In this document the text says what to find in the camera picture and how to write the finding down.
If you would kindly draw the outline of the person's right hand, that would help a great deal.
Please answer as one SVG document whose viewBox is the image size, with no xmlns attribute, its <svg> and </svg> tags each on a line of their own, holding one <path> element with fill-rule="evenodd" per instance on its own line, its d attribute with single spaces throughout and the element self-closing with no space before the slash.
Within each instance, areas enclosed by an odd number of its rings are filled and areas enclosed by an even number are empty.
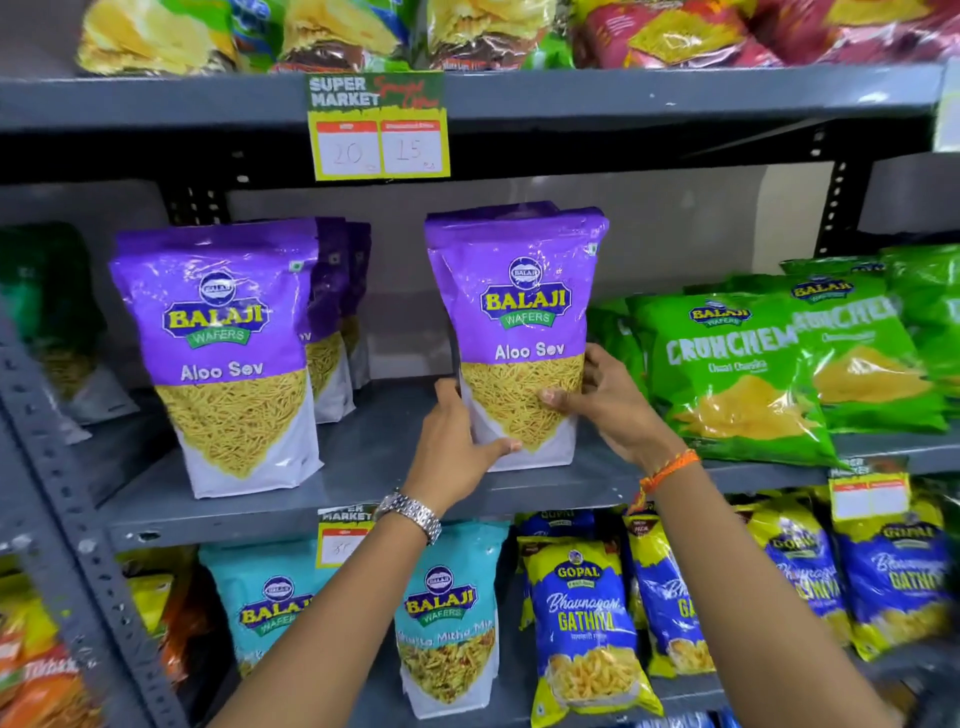
<svg viewBox="0 0 960 728">
<path fill-rule="evenodd" d="M 653 476 L 687 450 L 641 393 L 624 364 L 598 344 L 584 350 L 586 418 L 623 460 Z"/>
</svg>

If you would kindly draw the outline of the person's left hand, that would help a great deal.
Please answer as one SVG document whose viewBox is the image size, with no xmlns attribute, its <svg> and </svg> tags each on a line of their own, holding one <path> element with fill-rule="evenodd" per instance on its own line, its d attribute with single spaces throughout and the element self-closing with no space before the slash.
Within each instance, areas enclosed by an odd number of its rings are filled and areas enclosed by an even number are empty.
<svg viewBox="0 0 960 728">
<path fill-rule="evenodd" d="M 469 408 L 453 378 L 435 383 L 437 403 L 424 418 L 402 494 L 422 502 L 441 519 L 477 488 L 486 472 L 476 467 Z"/>
</svg>

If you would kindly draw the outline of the purple snack pouch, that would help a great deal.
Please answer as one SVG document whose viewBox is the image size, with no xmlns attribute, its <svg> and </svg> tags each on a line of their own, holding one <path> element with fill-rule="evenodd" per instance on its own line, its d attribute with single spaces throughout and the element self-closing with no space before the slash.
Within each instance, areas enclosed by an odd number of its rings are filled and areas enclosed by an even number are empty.
<svg viewBox="0 0 960 728">
<path fill-rule="evenodd" d="M 110 273 L 199 500 L 322 467 L 301 338 L 318 253 L 305 218 L 116 235 Z"/>
<path fill-rule="evenodd" d="M 510 351 L 506 315 L 530 311 L 533 329 L 548 329 L 570 306 L 549 271 L 560 214 L 548 200 L 428 214 L 427 253 L 462 361 L 493 364 L 498 345 Z"/>
<path fill-rule="evenodd" d="M 368 272 L 373 244 L 372 226 L 364 222 L 346 222 L 349 282 L 341 301 L 341 334 L 348 359 L 354 391 L 371 381 L 369 347 L 359 307 L 367 292 Z"/>
<path fill-rule="evenodd" d="M 474 441 L 512 438 L 522 443 L 520 451 L 499 460 L 491 473 L 567 466 L 575 454 L 577 417 L 551 410 L 538 394 L 547 387 L 582 388 L 586 311 L 610 222 L 597 207 L 559 211 L 554 242 L 558 260 L 549 271 L 568 287 L 569 307 L 548 328 L 534 329 L 530 311 L 506 315 L 503 338 L 512 347 L 497 345 L 492 364 L 462 361 L 457 346 L 456 373 Z"/>
<path fill-rule="evenodd" d="M 341 325 L 341 304 L 350 286 L 350 242 L 346 219 L 316 217 L 318 257 L 299 331 L 312 391 L 314 421 L 340 422 L 354 411 L 350 357 Z"/>
</svg>

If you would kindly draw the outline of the person's right forearm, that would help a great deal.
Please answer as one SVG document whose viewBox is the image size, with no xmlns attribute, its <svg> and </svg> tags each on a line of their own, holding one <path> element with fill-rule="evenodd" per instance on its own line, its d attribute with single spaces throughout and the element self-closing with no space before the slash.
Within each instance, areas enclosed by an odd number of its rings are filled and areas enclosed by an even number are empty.
<svg viewBox="0 0 960 728">
<path fill-rule="evenodd" d="M 665 529 L 742 728 L 898 728 L 830 628 L 766 556 L 698 462 L 644 490 Z"/>
</svg>

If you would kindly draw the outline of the person's left forearm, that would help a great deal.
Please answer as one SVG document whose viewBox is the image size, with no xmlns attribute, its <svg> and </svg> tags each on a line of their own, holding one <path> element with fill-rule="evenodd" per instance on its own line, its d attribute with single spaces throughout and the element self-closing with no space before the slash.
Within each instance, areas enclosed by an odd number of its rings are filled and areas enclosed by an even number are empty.
<svg viewBox="0 0 960 728">
<path fill-rule="evenodd" d="M 380 517 L 208 728 L 344 728 L 426 546 L 411 518 Z"/>
</svg>

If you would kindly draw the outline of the blue yellow snack packet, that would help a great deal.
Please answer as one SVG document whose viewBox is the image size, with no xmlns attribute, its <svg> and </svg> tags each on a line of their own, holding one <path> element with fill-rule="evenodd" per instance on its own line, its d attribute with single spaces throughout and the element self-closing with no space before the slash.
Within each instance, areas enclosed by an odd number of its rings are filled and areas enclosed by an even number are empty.
<svg viewBox="0 0 960 728">
<path fill-rule="evenodd" d="M 714 673 L 714 660 L 661 518 L 654 512 L 638 512 L 624 515 L 623 524 L 651 645 L 649 675 Z"/>
<path fill-rule="evenodd" d="M 532 728 L 551 728 L 569 713 L 641 708 L 662 718 L 638 654 L 617 543 L 525 536 L 518 547 L 534 617 Z"/>
<path fill-rule="evenodd" d="M 514 517 L 514 525 L 520 537 L 593 539 L 596 535 L 595 515 L 590 509 L 517 514 Z"/>
<path fill-rule="evenodd" d="M 852 614 L 851 639 L 861 659 L 872 661 L 951 631 L 944 526 L 939 504 L 923 494 L 914 495 L 901 515 L 834 523 Z"/>
<path fill-rule="evenodd" d="M 800 599 L 849 648 L 853 628 L 832 541 L 803 497 L 787 493 L 734 505 L 753 540 Z"/>
</svg>

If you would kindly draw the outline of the silver metal wristwatch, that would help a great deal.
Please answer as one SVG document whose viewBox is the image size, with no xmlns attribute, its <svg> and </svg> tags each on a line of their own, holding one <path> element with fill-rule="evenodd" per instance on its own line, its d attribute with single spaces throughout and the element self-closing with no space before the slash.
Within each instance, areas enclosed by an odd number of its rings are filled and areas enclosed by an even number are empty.
<svg viewBox="0 0 960 728">
<path fill-rule="evenodd" d="M 416 524 L 429 546 L 436 544 L 441 536 L 442 523 L 437 514 L 421 501 L 400 491 L 394 491 L 380 501 L 373 513 L 373 522 L 378 523 L 389 514 L 398 514 Z"/>
</svg>

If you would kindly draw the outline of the teal snack pouch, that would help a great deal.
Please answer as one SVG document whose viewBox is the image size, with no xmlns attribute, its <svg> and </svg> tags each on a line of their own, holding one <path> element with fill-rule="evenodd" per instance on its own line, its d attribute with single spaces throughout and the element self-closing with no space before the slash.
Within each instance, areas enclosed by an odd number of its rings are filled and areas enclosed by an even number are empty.
<svg viewBox="0 0 960 728">
<path fill-rule="evenodd" d="M 499 674 L 496 581 L 506 521 L 462 520 L 420 555 L 393 617 L 402 690 L 420 721 L 489 706 Z"/>
<path fill-rule="evenodd" d="M 205 543 L 198 559 L 222 601 L 241 678 L 246 678 L 335 573 L 317 567 L 318 539 Z"/>
</svg>

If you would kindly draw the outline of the small yellow price tag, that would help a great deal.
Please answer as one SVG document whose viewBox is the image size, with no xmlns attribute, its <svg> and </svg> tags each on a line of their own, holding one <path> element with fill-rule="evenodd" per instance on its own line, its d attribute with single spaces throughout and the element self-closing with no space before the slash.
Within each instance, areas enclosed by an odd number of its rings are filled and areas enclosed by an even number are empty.
<svg viewBox="0 0 960 728">
<path fill-rule="evenodd" d="M 377 508 L 366 503 L 318 509 L 316 569 L 340 568 L 372 530 Z"/>
<path fill-rule="evenodd" d="M 905 515 L 911 504 L 906 455 L 868 455 L 841 460 L 829 470 L 827 489 L 835 525 Z"/>
</svg>

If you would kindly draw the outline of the grey metal shelf rack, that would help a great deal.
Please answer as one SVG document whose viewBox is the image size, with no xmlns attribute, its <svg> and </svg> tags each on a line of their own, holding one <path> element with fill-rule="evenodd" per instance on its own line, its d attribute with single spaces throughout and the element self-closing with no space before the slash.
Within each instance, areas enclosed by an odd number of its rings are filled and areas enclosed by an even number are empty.
<svg viewBox="0 0 960 728">
<path fill-rule="evenodd" d="M 836 195 L 857 187 L 851 213 L 820 246 L 850 229 L 862 209 L 865 163 L 944 148 L 948 114 L 960 114 L 960 60 L 941 63 L 810 65 L 693 71 L 508 71 L 438 74 L 451 129 L 453 178 L 503 180 L 533 173 L 626 172 L 732 166 L 743 155 L 795 164 L 803 151 L 834 162 Z M 308 159 L 304 75 L 198 78 L 0 79 L 0 186 L 148 179 L 162 190 L 169 220 L 213 224 L 236 188 L 315 185 Z M 22 488 L 0 513 L 0 533 L 31 577 L 79 662 L 104 723 L 182 728 L 180 699 L 161 673 L 159 652 L 137 615 L 125 624 L 126 589 L 111 555 L 117 522 L 92 503 L 102 469 L 78 460 L 130 437 L 60 445 L 46 429 L 51 407 L 12 324 L 0 367 L 0 450 L 9 483 Z"/>
</svg>

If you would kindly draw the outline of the large green yellow price tag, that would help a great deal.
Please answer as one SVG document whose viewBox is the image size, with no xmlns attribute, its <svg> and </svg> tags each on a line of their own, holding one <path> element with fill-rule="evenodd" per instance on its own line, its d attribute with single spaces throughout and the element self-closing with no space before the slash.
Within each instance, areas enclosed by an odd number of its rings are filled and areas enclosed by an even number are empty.
<svg viewBox="0 0 960 728">
<path fill-rule="evenodd" d="M 443 72 L 309 74 L 306 100 L 318 183 L 450 177 Z"/>
</svg>

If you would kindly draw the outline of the orange snack packet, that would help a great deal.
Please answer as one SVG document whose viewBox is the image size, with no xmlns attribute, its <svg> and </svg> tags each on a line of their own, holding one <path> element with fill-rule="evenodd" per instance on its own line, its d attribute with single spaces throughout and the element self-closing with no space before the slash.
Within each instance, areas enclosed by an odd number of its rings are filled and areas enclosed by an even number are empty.
<svg viewBox="0 0 960 728">
<path fill-rule="evenodd" d="M 0 728 L 104 728 L 27 575 L 0 577 Z"/>
<path fill-rule="evenodd" d="M 117 556 L 136 609 L 173 686 L 189 676 L 191 643 L 212 631 L 208 587 L 200 574 L 198 546 L 128 550 Z"/>
</svg>

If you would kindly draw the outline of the yellow green wafer packet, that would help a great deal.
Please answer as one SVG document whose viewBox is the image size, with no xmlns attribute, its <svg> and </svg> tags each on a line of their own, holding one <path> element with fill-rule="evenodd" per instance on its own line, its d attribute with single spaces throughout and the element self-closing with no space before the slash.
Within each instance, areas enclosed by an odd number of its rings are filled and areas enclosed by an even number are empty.
<svg viewBox="0 0 960 728">
<path fill-rule="evenodd" d="M 102 77 L 234 72 L 229 0 L 92 0 L 76 63 Z"/>
<path fill-rule="evenodd" d="M 568 0 L 423 0 L 417 60 L 444 71 L 571 69 Z"/>
<path fill-rule="evenodd" d="M 246 72 L 406 72 L 421 0 L 229 0 Z"/>
</svg>

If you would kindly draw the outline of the red snack packet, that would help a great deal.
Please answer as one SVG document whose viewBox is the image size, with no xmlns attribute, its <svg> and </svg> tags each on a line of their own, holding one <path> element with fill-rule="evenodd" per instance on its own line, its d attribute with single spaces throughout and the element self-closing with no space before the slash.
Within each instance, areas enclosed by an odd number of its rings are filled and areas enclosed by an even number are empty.
<svg viewBox="0 0 960 728">
<path fill-rule="evenodd" d="M 602 69 L 781 67 L 751 32 L 758 0 L 572 0 L 582 65 Z"/>
<path fill-rule="evenodd" d="M 757 0 L 748 23 L 789 67 L 960 58 L 960 0 Z"/>
</svg>

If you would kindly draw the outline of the dark green snack pouch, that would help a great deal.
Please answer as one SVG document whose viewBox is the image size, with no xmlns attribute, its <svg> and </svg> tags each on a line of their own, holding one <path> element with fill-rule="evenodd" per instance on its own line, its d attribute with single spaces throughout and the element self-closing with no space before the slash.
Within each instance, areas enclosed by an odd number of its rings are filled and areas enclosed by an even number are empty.
<svg viewBox="0 0 960 728">
<path fill-rule="evenodd" d="M 87 244 L 64 222 L 0 225 L 0 298 L 68 445 L 88 426 L 140 407 L 101 355 L 106 321 L 93 292 Z"/>
</svg>

